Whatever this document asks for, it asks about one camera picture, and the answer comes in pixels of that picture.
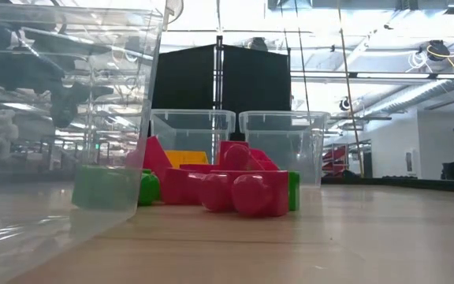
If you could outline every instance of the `transparent storage container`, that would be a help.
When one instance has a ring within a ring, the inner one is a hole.
[[[299,172],[301,182],[319,187],[329,117],[324,112],[246,111],[239,123],[251,148],[264,151],[281,170]]]
[[[150,0],[0,0],[0,282],[134,213],[161,26]]]
[[[228,110],[152,110],[151,134],[164,150],[202,151],[208,163],[218,161],[220,141],[236,129],[236,114]]]

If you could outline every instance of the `yellow toy block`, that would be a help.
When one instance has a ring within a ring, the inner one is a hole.
[[[204,151],[166,151],[166,155],[175,169],[179,169],[180,165],[184,164],[208,164],[208,158]]]

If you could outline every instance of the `green toy block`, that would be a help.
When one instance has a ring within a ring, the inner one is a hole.
[[[160,199],[160,184],[158,178],[151,173],[151,170],[143,170],[140,184],[140,198],[138,205],[150,206],[154,201]]]
[[[300,175],[297,172],[288,172],[288,209],[298,211],[300,203]]]
[[[87,210],[125,211],[136,206],[141,172],[123,167],[80,166],[72,202]]]

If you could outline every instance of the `white wall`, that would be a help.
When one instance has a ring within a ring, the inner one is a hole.
[[[406,114],[394,114],[391,121],[371,121],[362,132],[359,140],[372,143],[373,178],[383,176],[407,176],[415,174],[420,178],[419,132],[416,110]],[[343,136],[328,139],[326,144],[355,143],[355,134],[343,132]],[[414,151],[413,173],[408,173],[406,152]]]
[[[418,112],[423,179],[440,179],[442,163],[454,161],[454,112]]]

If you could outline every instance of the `wooden floor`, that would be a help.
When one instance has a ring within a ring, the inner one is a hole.
[[[454,283],[454,193],[324,186],[303,203],[278,219],[140,208],[11,283]]]

